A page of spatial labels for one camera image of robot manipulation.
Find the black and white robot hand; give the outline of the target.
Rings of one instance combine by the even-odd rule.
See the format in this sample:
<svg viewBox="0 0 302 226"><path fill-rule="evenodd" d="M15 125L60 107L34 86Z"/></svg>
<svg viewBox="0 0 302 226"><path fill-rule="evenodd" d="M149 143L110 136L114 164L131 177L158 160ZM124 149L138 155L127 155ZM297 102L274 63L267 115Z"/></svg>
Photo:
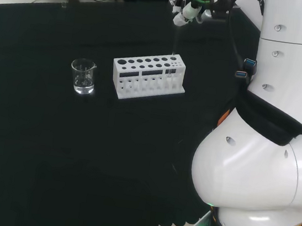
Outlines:
<svg viewBox="0 0 302 226"><path fill-rule="evenodd" d="M181 27L193 21L226 22L236 0L171 0L171 4L174 25Z"/></svg>

